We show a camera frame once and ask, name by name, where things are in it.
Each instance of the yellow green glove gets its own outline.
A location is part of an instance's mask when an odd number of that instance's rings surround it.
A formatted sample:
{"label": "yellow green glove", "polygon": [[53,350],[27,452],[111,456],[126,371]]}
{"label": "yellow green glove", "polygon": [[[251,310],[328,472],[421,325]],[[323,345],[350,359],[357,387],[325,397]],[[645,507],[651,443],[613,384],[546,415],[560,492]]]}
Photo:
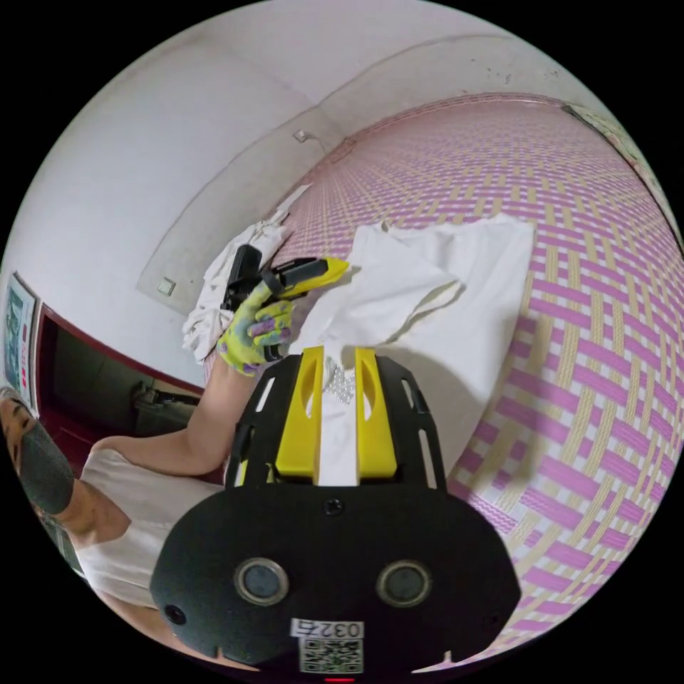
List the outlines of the yellow green glove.
{"label": "yellow green glove", "polygon": [[290,341],[292,302],[283,300],[264,306],[271,295],[268,285],[259,283],[217,342],[219,356],[243,375],[254,375],[266,363],[266,347]]}

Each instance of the light switch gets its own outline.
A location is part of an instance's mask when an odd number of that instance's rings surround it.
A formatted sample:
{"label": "light switch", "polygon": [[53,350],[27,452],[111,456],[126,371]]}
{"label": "light switch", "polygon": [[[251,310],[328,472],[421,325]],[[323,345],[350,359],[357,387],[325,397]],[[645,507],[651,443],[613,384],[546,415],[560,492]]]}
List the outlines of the light switch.
{"label": "light switch", "polygon": [[176,283],[173,280],[169,280],[168,278],[162,278],[162,281],[159,283],[157,290],[159,290],[159,292],[166,295],[167,297],[171,297],[171,293],[173,292],[173,289],[175,287]]}

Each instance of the poster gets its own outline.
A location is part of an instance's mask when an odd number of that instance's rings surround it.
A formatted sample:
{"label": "poster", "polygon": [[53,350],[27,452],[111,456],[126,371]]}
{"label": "poster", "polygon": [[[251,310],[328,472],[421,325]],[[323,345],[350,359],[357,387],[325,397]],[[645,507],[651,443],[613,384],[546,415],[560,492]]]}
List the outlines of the poster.
{"label": "poster", "polygon": [[21,395],[26,405],[35,410],[33,386],[33,315],[36,298],[19,281],[10,276],[7,287],[4,331],[5,378]]}

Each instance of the qr code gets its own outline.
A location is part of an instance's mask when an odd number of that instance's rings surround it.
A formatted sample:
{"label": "qr code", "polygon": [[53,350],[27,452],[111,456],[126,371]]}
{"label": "qr code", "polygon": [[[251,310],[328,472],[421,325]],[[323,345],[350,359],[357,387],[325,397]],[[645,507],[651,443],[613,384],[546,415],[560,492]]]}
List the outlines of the qr code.
{"label": "qr code", "polygon": [[299,670],[315,674],[363,672],[363,639],[300,639]]}

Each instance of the white towel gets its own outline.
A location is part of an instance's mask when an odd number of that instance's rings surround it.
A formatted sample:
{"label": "white towel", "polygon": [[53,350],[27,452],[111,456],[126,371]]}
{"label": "white towel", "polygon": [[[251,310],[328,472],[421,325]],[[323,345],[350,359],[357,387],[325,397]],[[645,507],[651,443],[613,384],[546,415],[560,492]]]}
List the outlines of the white towel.
{"label": "white towel", "polygon": [[233,314],[221,309],[221,304],[238,247],[243,244],[256,247],[261,252],[261,267],[266,265],[291,233],[281,226],[288,216],[288,209],[310,187],[300,186],[278,206],[270,219],[251,225],[233,238],[204,272],[204,286],[197,305],[182,328],[182,347],[190,349],[198,363],[204,362],[232,320]]}
{"label": "white towel", "polygon": [[[358,228],[358,271],[326,292],[291,353],[323,344],[326,373],[320,485],[356,481],[353,347],[374,347],[415,377],[437,425],[448,474],[494,390],[519,314],[534,243],[531,225],[492,219],[421,230]],[[340,392],[340,384],[346,388]]]}

